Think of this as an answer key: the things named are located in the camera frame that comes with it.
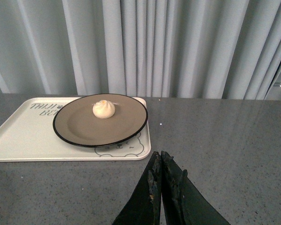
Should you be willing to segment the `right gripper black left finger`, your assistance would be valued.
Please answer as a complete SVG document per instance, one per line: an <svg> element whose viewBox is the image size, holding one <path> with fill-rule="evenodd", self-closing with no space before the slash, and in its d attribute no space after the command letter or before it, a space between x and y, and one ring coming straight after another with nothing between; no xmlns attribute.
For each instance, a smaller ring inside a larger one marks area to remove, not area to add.
<svg viewBox="0 0 281 225"><path fill-rule="evenodd" d="M113 221L114 225L160 224L162 158L153 152L129 201Z"/></svg>

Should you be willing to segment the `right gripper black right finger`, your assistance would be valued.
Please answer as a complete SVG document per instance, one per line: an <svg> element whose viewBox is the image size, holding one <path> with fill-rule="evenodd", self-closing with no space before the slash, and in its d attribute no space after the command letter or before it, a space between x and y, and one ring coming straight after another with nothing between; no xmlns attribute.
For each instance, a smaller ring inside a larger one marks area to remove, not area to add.
<svg viewBox="0 0 281 225"><path fill-rule="evenodd" d="M168 225L228 225L168 152L162 151L162 198Z"/></svg>

